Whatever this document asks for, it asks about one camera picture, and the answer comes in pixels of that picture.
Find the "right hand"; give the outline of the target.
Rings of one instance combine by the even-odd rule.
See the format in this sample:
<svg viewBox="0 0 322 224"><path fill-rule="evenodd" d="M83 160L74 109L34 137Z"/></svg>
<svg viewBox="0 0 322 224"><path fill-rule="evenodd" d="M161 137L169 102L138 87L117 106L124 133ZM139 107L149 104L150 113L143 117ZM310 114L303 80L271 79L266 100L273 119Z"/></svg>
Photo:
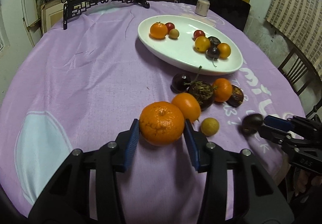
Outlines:
<svg viewBox="0 0 322 224"><path fill-rule="evenodd" d="M299 193L304 193L308 188L308 184L311 184L312 186L320 186L321 176L315 176L311 179L308 173L301 169L294 182L295 196L297 197Z"/></svg>

